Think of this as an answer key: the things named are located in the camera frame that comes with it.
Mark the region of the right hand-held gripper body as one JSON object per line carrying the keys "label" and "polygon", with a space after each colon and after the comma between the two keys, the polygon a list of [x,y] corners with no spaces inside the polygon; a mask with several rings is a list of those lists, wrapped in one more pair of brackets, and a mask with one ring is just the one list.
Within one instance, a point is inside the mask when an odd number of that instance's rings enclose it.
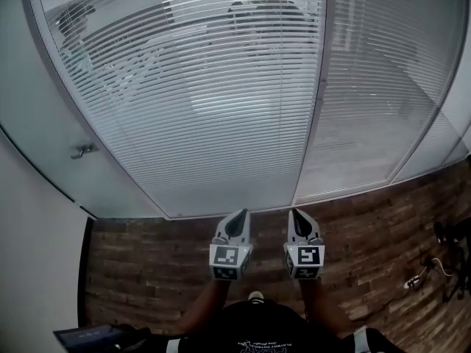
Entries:
{"label": "right hand-held gripper body", "polygon": [[285,243],[284,260],[292,279],[312,280],[319,276],[324,266],[325,245],[322,239],[312,243]]}

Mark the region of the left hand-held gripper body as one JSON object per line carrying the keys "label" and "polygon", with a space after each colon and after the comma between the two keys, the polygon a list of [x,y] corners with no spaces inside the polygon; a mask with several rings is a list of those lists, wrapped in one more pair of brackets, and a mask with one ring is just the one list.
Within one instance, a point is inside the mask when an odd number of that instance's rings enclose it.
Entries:
{"label": "left hand-held gripper body", "polygon": [[249,236],[214,237],[210,244],[209,267],[214,279],[237,281],[246,271],[253,246]]}

